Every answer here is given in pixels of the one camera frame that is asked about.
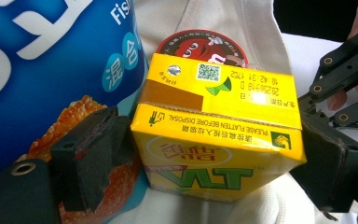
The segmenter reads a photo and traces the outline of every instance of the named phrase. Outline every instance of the barcode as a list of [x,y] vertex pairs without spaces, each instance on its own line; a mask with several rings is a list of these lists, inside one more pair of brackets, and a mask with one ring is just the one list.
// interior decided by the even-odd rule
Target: barcode
[[220,66],[200,63],[197,79],[215,82],[220,81]]

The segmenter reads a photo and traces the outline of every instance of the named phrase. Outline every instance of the white cloth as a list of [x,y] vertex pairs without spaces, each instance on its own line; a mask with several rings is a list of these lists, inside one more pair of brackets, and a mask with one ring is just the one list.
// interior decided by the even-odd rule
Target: white cloth
[[[297,95],[308,91],[319,60],[340,43],[282,35],[273,19],[272,0],[135,1],[138,29],[146,55],[166,37],[185,29],[207,29],[243,47],[250,65],[296,76]],[[340,223],[354,216],[335,214]],[[337,223],[315,209],[290,175],[283,175],[235,203],[225,204],[148,189],[142,203],[110,223]]]

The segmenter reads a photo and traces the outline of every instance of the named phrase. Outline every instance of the vita lemon tea carton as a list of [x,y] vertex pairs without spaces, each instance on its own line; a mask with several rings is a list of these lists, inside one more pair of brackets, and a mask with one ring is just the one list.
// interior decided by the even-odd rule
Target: vita lemon tea carton
[[154,54],[131,124],[154,189],[233,202],[306,162],[294,77]]

